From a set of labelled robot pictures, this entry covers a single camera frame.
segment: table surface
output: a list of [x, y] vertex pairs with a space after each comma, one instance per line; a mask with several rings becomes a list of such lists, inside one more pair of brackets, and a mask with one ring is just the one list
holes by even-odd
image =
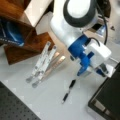
[[[52, 39], [56, 39], [52, 32], [49, 34]], [[105, 78], [95, 73], [86, 78], [76, 77], [78, 64], [69, 59], [69, 53], [58, 42], [56, 44], [62, 49], [66, 60], [37, 88], [32, 88], [31, 83], [26, 83], [26, 78], [31, 74], [39, 55], [9, 66], [3, 47], [0, 47], [1, 82], [42, 120], [104, 120], [88, 108], [87, 104]], [[113, 52], [112, 57], [120, 60], [117, 55], [119, 52], [116, 53], [119, 46], [112, 42], [108, 42], [108, 46]], [[116, 64], [113, 61], [108, 63], [113, 66]], [[77, 79], [75, 86], [66, 102], [61, 104], [69, 84], [75, 78]]]

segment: wooden shelf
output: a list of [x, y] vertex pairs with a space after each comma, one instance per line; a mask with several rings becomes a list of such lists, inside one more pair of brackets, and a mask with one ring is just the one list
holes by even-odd
[[27, 16], [24, 14], [24, 7], [12, 3], [12, 1], [13, 0], [0, 0], [0, 16], [9, 18], [26, 26], [31, 26]]

